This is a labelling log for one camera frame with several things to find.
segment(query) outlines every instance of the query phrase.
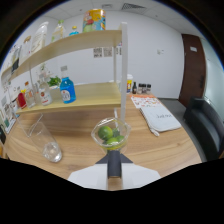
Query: bag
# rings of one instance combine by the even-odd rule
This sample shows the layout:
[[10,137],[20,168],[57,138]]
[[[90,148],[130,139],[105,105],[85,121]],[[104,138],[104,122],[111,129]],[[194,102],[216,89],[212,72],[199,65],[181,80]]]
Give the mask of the bag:
[[2,129],[2,127],[0,126],[0,139],[2,141],[2,144],[5,144],[5,140],[6,140],[6,136],[5,136],[5,133]]

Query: red bottle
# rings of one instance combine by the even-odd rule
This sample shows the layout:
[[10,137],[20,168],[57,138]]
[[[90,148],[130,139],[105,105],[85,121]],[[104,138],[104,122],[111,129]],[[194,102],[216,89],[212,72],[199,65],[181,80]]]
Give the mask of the red bottle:
[[25,97],[24,97],[23,93],[19,93],[18,101],[19,101],[19,105],[20,105],[21,109],[26,107],[26,100],[25,100]]

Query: poster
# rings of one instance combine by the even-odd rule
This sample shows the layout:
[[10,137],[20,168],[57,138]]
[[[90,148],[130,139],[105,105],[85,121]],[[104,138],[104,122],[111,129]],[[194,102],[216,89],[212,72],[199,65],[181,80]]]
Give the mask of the poster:
[[112,57],[112,47],[103,48],[104,57]]
[[94,58],[102,58],[103,49],[102,47],[97,47],[93,49],[93,57]]

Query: can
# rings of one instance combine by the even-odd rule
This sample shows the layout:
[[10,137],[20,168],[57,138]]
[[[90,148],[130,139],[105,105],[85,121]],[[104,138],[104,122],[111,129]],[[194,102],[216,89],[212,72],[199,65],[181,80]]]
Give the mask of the can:
[[83,18],[83,33],[105,29],[106,13],[103,9],[92,9],[85,12]]
[[127,93],[131,92],[132,80],[133,80],[133,75],[128,74],[127,75]]

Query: blue bottle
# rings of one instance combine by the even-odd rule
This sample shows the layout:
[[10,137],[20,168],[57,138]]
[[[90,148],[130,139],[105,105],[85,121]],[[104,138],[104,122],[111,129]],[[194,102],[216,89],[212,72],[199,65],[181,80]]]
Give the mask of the blue bottle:
[[64,103],[72,103],[76,100],[74,83],[69,79],[67,66],[61,67],[62,81],[60,91]]
[[77,31],[77,26],[72,27],[72,32],[69,34],[69,36],[74,35],[74,34],[79,34],[79,32]]

